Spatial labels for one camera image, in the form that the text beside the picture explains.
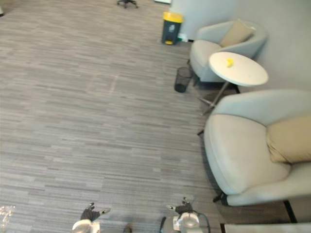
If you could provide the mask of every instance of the gray armchair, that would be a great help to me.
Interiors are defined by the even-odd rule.
[[[234,52],[252,58],[261,48],[267,38],[266,31],[259,25],[243,21],[248,27],[254,27],[256,31],[246,41],[222,48],[219,44],[234,21],[206,26],[198,31],[196,40],[192,44],[190,51],[190,64],[194,73],[201,82],[223,82],[210,69],[208,60],[215,52]]]
[[[267,126],[311,114],[311,92],[265,90],[224,97],[204,130],[208,163],[222,200],[241,206],[311,195],[311,162],[274,163]]]

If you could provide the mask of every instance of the metal table leg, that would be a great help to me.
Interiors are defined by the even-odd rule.
[[[202,115],[205,115],[206,113],[208,113],[211,109],[213,109],[214,107],[216,107],[217,102],[219,101],[220,97],[222,96],[222,94],[224,93],[224,91],[226,90],[226,88],[229,86],[230,82],[225,82],[224,85],[222,86],[222,88],[219,90],[217,96],[215,97],[215,99],[213,100],[213,102],[208,101],[202,97],[198,97],[198,99],[200,101],[202,101],[203,103],[206,103],[209,105],[209,107],[202,113]]]

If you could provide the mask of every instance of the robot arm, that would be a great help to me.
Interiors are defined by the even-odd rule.
[[[100,215],[106,214],[110,208],[102,211],[94,211],[94,203],[92,202],[81,214],[80,221],[77,221],[72,227],[72,233],[98,233],[100,230],[99,222],[95,221]]]

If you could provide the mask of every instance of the black chair base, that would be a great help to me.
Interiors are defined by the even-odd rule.
[[[124,2],[124,8],[127,8],[128,3],[134,4],[136,6],[136,8],[138,8],[135,0],[118,0],[117,4],[119,5],[120,2]]]

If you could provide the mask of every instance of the wall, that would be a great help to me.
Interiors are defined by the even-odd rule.
[[[184,16],[180,32],[194,40],[199,28],[228,20],[237,0],[173,0],[170,11]]]
[[[268,41],[257,61],[269,82],[257,88],[311,90],[311,0],[239,0],[232,19],[262,25]]]

